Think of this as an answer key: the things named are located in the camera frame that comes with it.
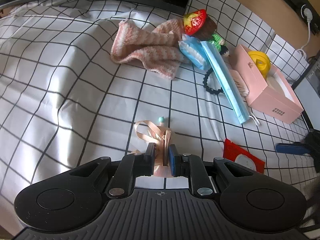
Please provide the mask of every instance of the turquoise bead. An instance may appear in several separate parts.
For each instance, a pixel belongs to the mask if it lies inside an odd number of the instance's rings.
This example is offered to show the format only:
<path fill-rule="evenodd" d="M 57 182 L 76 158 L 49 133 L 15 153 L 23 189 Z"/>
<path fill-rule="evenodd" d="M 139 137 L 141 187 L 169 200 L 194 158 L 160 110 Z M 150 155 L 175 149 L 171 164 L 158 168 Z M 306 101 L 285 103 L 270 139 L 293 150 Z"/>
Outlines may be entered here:
<path fill-rule="evenodd" d="M 164 122 L 164 117 L 163 116 L 159 117 L 159 122 Z"/>

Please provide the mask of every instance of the power cord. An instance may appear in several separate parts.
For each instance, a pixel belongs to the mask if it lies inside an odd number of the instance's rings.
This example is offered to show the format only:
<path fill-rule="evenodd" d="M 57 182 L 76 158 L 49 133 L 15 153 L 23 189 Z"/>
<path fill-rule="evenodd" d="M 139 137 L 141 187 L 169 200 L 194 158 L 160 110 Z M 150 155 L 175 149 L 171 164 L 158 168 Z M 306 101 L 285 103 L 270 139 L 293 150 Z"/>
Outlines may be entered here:
<path fill-rule="evenodd" d="M 313 19 L 313 15 L 312 15 L 312 12 L 311 12 L 311 10 L 310 10 L 309 8 L 305 8 L 304 11 L 303 11 L 303 14 L 307 17 L 307 22 L 308 22 L 308 41 L 307 41 L 307 43 L 306 43 L 305 45 L 303 45 L 303 46 L 301 47 L 301 49 L 297 49 L 297 51 L 302 54 L 302 57 L 303 57 L 304 59 L 306 59 L 306 58 L 307 58 L 307 54 L 305 53 L 305 51 L 303 50 L 303 48 L 304 48 L 305 46 L 307 46 L 307 44 L 308 44 L 309 41 L 310 41 L 310 33 L 311 33 L 310 23 L 311 23 L 311 21 L 312 21 L 312 19 Z"/>

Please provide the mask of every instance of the black bracelet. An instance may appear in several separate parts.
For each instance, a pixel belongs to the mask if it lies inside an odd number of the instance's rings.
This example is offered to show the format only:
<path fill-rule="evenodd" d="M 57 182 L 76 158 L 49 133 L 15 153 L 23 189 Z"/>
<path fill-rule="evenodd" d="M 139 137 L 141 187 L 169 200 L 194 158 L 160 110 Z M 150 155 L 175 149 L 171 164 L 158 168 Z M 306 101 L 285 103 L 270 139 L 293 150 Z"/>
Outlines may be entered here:
<path fill-rule="evenodd" d="M 220 88 L 218 90 L 215 90 L 215 89 L 212 89 L 212 88 L 209 88 L 208 86 L 208 78 L 210 76 L 210 74 L 213 72 L 213 69 L 212 68 L 209 68 L 209 70 L 207 71 L 207 73 L 204 75 L 204 78 L 203 78 L 203 87 L 205 88 L 205 90 L 207 92 L 209 92 L 210 94 L 212 95 L 218 95 L 220 93 L 223 93 L 223 90 Z"/>

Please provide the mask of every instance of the yellow object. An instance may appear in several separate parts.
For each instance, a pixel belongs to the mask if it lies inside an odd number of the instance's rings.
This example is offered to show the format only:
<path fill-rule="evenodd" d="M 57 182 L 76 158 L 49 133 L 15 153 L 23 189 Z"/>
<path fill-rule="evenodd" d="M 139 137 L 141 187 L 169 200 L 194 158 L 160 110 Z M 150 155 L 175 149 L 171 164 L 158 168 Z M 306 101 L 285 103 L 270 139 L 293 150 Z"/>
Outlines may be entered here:
<path fill-rule="evenodd" d="M 266 79 L 271 66 L 269 57 L 261 51 L 249 51 L 248 54 L 256 64 L 263 78 Z"/>

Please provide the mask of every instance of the towel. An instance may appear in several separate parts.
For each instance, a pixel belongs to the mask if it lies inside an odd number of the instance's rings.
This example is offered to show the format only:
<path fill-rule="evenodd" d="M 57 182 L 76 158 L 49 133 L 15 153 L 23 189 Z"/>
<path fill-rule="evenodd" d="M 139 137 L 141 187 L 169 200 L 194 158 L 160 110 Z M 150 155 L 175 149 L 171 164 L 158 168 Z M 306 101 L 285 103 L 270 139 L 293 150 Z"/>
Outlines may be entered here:
<path fill-rule="evenodd" d="M 137 59 L 147 70 L 172 80 L 181 63 L 190 63 L 178 49 L 183 33 L 182 19 L 168 20 L 152 32 L 131 21 L 121 21 L 111 48 L 111 60 L 120 64 Z"/>

